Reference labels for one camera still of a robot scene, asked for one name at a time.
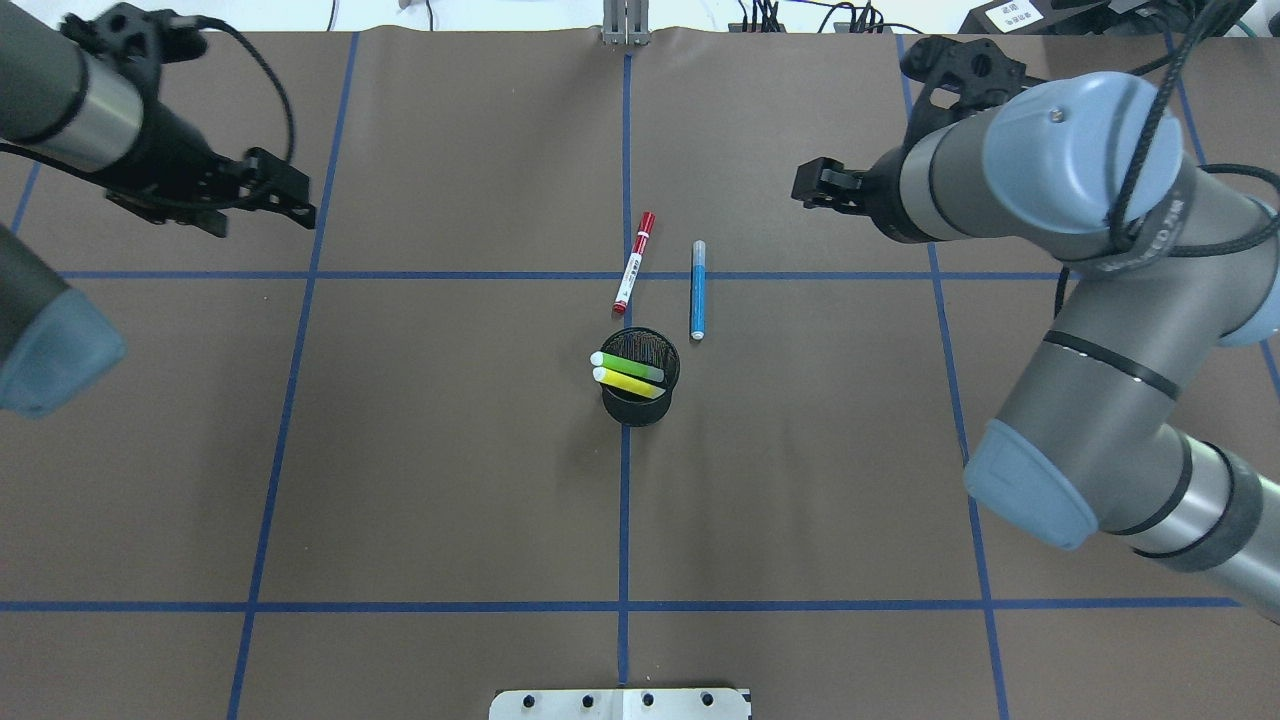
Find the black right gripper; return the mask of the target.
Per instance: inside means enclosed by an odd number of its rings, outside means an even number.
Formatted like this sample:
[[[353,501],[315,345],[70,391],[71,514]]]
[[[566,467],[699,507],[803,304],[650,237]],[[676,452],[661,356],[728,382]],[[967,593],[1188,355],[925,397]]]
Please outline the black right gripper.
[[[899,65],[906,78],[922,83],[902,142],[865,170],[847,169],[833,158],[806,161],[796,169],[790,196],[806,209],[867,217],[899,243],[963,240],[965,233],[933,199],[937,147],[959,123],[1024,92],[1030,85],[1027,64],[988,38],[960,42],[931,35],[906,50]]]

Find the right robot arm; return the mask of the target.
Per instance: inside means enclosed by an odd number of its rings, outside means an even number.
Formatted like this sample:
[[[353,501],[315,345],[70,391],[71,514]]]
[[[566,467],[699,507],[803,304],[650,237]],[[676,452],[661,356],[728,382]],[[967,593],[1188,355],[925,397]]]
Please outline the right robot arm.
[[[1125,72],[1036,82],[987,40],[925,36],[902,142],[796,169],[805,208],[900,243],[1023,238],[1079,275],[964,470],[1041,542],[1098,533],[1277,620],[1277,484],[1169,418],[1217,347],[1277,332],[1277,211],[1201,165],[1167,95]]]

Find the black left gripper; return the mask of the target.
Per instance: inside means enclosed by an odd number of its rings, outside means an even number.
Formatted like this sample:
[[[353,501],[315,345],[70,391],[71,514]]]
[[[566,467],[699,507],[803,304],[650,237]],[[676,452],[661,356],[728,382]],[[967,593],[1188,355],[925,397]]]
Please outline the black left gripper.
[[[152,224],[193,227],[225,240],[225,213],[239,209],[275,213],[314,231],[317,209],[310,202],[308,176],[265,149],[246,150],[239,160],[215,152],[195,126],[159,97],[164,67],[201,58],[209,50],[207,29],[229,36],[247,51],[274,87],[284,118],[291,118],[291,100],[274,69],[223,19],[142,10],[128,3],[118,3],[92,20],[67,14],[61,35],[136,90],[142,110],[140,136],[123,158],[78,176]]]

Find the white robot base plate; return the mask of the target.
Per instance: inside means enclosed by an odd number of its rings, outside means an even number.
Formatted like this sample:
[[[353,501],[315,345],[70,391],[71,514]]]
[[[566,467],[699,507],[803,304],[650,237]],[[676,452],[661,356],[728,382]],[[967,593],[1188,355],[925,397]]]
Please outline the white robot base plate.
[[[498,693],[489,719],[753,719],[735,688],[524,689]]]

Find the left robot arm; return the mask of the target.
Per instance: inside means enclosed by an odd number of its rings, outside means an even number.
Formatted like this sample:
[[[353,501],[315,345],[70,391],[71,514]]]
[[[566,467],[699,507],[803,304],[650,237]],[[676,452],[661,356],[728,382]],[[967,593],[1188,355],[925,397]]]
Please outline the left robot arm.
[[[229,36],[274,87],[285,151],[241,159],[215,152],[160,96],[166,65],[192,61],[206,32]],[[12,1],[1,12],[3,151],[100,187],[154,224],[223,238],[229,210],[269,211],[317,224],[310,179],[293,163],[296,119],[278,74],[223,19],[118,3],[93,19],[50,27]],[[125,356],[125,341],[82,291],[3,229],[1,405],[40,419],[72,401]]]

